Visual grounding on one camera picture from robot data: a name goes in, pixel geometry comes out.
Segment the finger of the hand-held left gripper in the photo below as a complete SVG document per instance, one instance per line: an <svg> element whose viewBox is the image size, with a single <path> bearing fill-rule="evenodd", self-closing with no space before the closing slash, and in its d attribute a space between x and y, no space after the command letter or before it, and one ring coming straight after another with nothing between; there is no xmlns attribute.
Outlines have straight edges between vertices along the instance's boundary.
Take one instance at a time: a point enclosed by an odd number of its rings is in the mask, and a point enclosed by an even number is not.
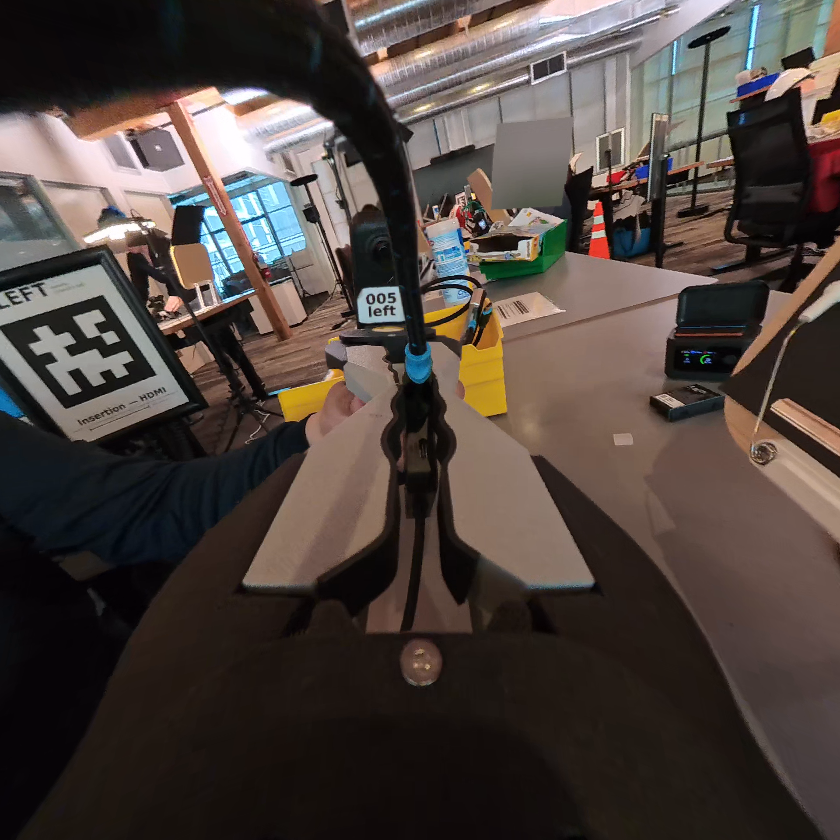
<svg viewBox="0 0 840 840"><path fill-rule="evenodd" d="M447 341L433 341L431 350L433 373L437 390L442 397L464 397L466 389L460 381L460 345Z"/></svg>
<svg viewBox="0 0 840 840"><path fill-rule="evenodd" d="M386 349L380 345L351 345L346 348L343 377L349 391L363 403L386 395L393 397L397 383Z"/></svg>

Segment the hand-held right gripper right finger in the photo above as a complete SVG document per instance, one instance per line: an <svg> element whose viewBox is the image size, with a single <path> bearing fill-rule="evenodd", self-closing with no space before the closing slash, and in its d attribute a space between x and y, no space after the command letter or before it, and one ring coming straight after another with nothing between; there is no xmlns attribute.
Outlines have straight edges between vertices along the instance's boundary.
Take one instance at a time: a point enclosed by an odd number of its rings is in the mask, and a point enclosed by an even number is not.
<svg viewBox="0 0 840 840"><path fill-rule="evenodd" d="M525 447L438 396L439 564L457 604L588 592L595 578Z"/></svg>

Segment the thin black cable green plugs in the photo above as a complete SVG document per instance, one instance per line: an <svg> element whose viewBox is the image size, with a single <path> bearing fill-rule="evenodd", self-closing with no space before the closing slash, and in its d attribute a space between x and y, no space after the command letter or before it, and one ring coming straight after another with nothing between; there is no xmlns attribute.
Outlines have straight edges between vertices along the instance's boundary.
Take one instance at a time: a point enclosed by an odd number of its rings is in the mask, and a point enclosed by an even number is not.
<svg viewBox="0 0 840 840"><path fill-rule="evenodd" d="M421 385L432 377L398 122L317 3L2 2L1 52L2 113L215 86L263 88L332 121L360 152L388 224L406 317L406 378Z"/></svg>

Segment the person's left forearm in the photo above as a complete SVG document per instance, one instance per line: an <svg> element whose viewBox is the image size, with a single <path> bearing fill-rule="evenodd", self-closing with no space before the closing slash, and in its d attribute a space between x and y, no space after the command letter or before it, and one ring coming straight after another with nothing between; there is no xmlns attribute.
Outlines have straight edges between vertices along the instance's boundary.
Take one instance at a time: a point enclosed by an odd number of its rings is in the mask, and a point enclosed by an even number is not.
<svg viewBox="0 0 840 840"><path fill-rule="evenodd" d="M174 562L310 445L313 417L225 455L123 457L2 415L2 565L91 552L110 565Z"/></svg>

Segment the person's left hand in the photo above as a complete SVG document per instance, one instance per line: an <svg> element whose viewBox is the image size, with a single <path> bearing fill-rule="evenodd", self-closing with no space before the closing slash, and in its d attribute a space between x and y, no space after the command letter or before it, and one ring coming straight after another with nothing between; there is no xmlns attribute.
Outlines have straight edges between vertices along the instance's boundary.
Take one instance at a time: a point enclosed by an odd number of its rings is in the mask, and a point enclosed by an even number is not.
<svg viewBox="0 0 840 840"><path fill-rule="evenodd" d="M308 445L313 446L325 438L364 405L365 401L353 394L345 382L333 383L322 407L306 420L305 435Z"/></svg>

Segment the black floor lamp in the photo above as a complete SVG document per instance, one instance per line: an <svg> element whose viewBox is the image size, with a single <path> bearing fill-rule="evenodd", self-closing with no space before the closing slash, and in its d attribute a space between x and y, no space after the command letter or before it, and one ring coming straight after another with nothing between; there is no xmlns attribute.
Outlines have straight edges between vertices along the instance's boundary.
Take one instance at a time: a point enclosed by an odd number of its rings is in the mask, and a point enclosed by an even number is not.
<svg viewBox="0 0 840 840"><path fill-rule="evenodd" d="M695 167L692 171L692 177L690 179L691 190L689 196L689 204L686 207L680 209L676 214L677 218L680 219L703 216L708 212L708 205L697 204L697 196L700 178L699 170L702 166L702 163L700 161L700 153L704 137L703 135L707 109L707 91L710 69L711 45L715 41L727 35L730 29L730 26L716 28L714 30L711 30L710 32L705 33L704 35L694 38L688 44L688 49L703 49L703 61L700 77L700 100L698 108L698 121L695 142Z"/></svg>
<svg viewBox="0 0 840 840"><path fill-rule="evenodd" d="M311 224L314 225L318 231L318 236L321 241L321 245L326 253L329 264L332 269L332 273L334 275L334 279L336 280L336 284L341 291L341 295L345 304L344 310L342 311L342 317L345 320L349 320L354 315L353 303L351 300L351 295L348 291L347 284L343 278L343 274L341 272L339 262L336 259L336 255L333 249L330 247L329 239L327 237L326 229L322 223L321 216L319 213L318 208L314 202L314 198L312 195L312 191L310 188L310 184L316 182L318 180L318 176L314 173L309 175L301 175L290 182L290 186L301 188L306 193L306 202L303 206L303 215L306 220Z"/></svg>

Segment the flat silver grey bag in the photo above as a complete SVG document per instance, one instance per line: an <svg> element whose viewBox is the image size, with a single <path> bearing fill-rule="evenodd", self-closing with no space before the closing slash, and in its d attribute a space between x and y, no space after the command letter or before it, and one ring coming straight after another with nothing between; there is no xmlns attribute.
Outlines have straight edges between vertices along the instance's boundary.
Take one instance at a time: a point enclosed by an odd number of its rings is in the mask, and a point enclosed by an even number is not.
<svg viewBox="0 0 840 840"><path fill-rule="evenodd" d="M504 328L566 312L539 292L522 293L494 301L492 308Z"/></svg>

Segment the green plastic bin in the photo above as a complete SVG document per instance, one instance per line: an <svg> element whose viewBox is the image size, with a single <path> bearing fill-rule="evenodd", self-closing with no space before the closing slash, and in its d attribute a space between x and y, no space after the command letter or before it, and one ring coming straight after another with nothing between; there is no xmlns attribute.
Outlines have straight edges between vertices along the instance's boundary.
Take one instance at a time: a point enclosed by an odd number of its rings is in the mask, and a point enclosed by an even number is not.
<svg viewBox="0 0 840 840"><path fill-rule="evenodd" d="M544 273L566 253L568 221L554 226L546 224L524 228L508 228L490 239L515 243L515 248L496 252L477 252L478 270L488 280L507 280Z"/></svg>

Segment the small black battery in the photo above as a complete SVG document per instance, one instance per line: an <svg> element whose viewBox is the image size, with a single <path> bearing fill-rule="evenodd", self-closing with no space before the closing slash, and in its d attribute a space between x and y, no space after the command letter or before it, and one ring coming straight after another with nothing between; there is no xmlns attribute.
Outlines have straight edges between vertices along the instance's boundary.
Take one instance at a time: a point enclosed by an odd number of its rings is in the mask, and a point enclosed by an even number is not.
<svg viewBox="0 0 840 840"><path fill-rule="evenodd" d="M654 412L669 423L715 413L724 403L723 394L700 384L682 385L648 398Z"/></svg>

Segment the black power bank with display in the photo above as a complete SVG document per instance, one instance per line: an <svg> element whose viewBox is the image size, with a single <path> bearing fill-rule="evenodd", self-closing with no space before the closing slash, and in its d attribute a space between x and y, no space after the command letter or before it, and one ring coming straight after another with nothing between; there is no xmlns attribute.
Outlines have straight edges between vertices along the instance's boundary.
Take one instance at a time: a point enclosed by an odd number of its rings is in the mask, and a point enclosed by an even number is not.
<svg viewBox="0 0 840 840"><path fill-rule="evenodd" d="M727 380L758 337L770 299L761 280L692 286L678 297L665 352L671 380Z"/></svg>

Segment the framed black white marker poster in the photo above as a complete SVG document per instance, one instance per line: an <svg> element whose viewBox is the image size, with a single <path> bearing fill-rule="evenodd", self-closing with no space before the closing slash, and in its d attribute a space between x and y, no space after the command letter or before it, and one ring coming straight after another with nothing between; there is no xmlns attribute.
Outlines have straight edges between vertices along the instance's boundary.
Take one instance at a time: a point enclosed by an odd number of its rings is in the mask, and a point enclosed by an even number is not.
<svg viewBox="0 0 840 840"><path fill-rule="evenodd" d="M1 378L14 417L77 442L207 407L105 246L2 271Z"/></svg>

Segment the wooden board with black panel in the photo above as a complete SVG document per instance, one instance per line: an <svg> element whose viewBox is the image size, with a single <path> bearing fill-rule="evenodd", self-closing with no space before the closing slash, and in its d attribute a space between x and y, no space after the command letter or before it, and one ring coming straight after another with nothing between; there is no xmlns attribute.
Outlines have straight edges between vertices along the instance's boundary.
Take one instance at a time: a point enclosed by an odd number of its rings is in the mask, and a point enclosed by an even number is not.
<svg viewBox="0 0 840 840"><path fill-rule="evenodd" d="M838 282L838 263L836 242L792 293L782 295L723 386L731 436L754 466L777 466L783 455L795 455L839 477L838 304L813 322L799 321Z"/></svg>

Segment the black mesh office chair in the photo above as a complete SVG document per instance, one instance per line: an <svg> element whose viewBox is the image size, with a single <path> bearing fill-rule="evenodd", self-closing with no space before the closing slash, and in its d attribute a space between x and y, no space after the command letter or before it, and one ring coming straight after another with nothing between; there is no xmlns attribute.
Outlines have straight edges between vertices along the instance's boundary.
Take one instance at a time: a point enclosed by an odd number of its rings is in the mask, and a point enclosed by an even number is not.
<svg viewBox="0 0 840 840"><path fill-rule="evenodd" d="M804 247L829 247L837 227L837 211L810 210L815 182L800 90L793 87L749 110L728 112L727 122L735 184L723 235L746 252L743 260L710 272L747 268L793 248L783 284L790 291Z"/></svg>

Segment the red plastic bin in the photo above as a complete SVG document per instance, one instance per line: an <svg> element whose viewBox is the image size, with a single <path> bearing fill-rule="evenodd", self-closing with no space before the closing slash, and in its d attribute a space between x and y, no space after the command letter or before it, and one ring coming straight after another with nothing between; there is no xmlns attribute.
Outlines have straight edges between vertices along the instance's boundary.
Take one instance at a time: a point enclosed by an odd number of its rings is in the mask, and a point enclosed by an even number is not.
<svg viewBox="0 0 840 840"><path fill-rule="evenodd" d="M812 193L809 214L829 214L839 207L839 136L810 143Z"/></svg>

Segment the silver ventilation duct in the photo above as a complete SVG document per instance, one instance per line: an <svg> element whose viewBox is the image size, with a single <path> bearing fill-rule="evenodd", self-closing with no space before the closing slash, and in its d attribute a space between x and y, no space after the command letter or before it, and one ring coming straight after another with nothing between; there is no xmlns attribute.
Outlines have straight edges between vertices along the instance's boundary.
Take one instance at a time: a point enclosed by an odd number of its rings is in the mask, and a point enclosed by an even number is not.
<svg viewBox="0 0 840 840"><path fill-rule="evenodd" d="M484 13L508 1L348 1L344 9L360 43L383 46L421 35L472 14Z"/></svg>
<svg viewBox="0 0 840 840"><path fill-rule="evenodd" d="M500 72L524 70L529 74L531 64L559 54L565 54L565 65L572 68L625 50L636 50L642 43L641 28L596 38L549 35L505 54L497 50L494 54L475 55L447 65L442 59L427 59L413 66L382 70L374 74L374 79L389 105L399 109Z"/></svg>

